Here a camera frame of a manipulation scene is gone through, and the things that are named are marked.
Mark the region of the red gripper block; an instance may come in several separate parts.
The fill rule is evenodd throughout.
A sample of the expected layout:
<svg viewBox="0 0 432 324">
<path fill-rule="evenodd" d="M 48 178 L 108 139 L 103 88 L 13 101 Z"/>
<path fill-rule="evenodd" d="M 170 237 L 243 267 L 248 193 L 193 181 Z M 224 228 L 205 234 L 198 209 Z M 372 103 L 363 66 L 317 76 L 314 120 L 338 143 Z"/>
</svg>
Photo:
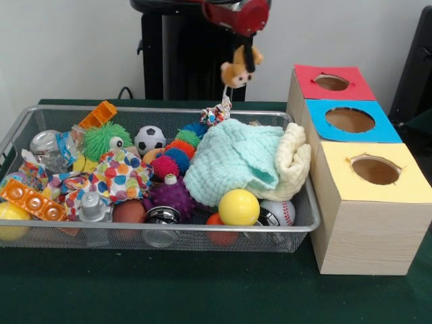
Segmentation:
<svg viewBox="0 0 432 324">
<path fill-rule="evenodd" d="M 204 1 L 204 15 L 208 21 L 231 29 L 242 36 L 262 30 L 269 19 L 270 1 Z M 244 63 L 247 72 L 255 71 L 252 39 L 244 37 Z"/>
</svg>

